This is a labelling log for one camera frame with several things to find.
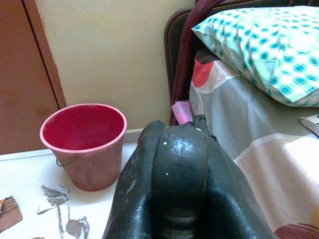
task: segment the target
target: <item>cream wall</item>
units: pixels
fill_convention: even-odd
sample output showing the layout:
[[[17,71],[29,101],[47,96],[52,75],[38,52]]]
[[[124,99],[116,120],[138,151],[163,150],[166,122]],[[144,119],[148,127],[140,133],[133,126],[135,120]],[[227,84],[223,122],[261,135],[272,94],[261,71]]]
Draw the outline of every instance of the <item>cream wall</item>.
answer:
[[[194,0],[37,0],[67,105],[104,103],[128,129],[168,123],[163,32]]]

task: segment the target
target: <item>bucket rim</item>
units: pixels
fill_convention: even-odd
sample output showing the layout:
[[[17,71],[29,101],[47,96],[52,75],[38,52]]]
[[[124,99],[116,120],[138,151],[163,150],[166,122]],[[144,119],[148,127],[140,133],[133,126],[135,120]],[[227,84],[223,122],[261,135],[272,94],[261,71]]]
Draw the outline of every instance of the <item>bucket rim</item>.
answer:
[[[71,149],[64,149],[64,148],[59,148],[56,146],[53,146],[52,144],[50,144],[48,141],[46,141],[46,139],[43,136],[43,130],[44,127],[46,126],[46,124],[53,118],[55,117],[57,114],[61,113],[62,111],[68,110],[70,108],[75,108],[78,106],[103,106],[109,109],[113,109],[114,111],[116,111],[123,119],[124,125],[123,125],[123,129],[122,131],[119,133],[119,135],[113,139],[112,141],[103,144],[101,146],[98,147],[94,147],[94,148],[89,148],[89,149],[80,149],[80,150],[71,150]],[[126,117],[124,116],[124,114],[117,108],[110,106],[110,105],[105,105],[105,104],[96,104],[96,103],[88,103],[88,104],[76,104],[76,105],[72,105],[72,106],[67,106],[65,108],[62,108],[60,110],[58,110],[57,112],[53,113],[52,115],[50,115],[42,124],[41,129],[40,129],[40,139],[42,141],[42,143],[49,149],[57,151],[57,152],[63,152],[63,153],[89,153],[89,152],[94,152],[94,151],[98,151],[100,149],[104,149],[107,148],[111,145],[113,145],[115,142],[117,142],[121,137],[123,137],[125,131],[127,128],[127,120]]]

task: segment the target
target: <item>pillow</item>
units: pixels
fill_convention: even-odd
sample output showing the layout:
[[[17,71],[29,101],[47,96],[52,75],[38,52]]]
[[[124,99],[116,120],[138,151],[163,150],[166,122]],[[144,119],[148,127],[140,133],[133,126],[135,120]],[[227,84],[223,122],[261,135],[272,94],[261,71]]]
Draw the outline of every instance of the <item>pillow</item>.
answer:
[[[275,100],[319,107],[319,7],[227,10],[192,30],[215,55]]]

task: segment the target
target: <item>pink cloth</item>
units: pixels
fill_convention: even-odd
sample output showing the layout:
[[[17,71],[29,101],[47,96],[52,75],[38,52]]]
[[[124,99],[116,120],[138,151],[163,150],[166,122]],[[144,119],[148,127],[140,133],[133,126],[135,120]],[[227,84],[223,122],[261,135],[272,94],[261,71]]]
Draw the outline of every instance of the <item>pink cloth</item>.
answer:
[[[177,101],[174,105],[172,105],[171,108],[178,124],[184,124],[193,121],[192,110],[189,101]]]

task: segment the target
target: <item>bed frame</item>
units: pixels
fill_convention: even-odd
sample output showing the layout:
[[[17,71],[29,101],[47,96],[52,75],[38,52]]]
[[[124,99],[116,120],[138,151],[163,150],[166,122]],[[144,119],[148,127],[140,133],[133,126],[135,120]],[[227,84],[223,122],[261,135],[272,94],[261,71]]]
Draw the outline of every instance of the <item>bed frame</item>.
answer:
[[[191,28],[209,15],[244,7],[319,6],[319,0],[199,0],[193,8],[175,12],[168,20],[164,33],[166,69],[171,105],[187,100],[194,56],[204,45],[194,37]],[[176,119],[170,112],[170,125]]]

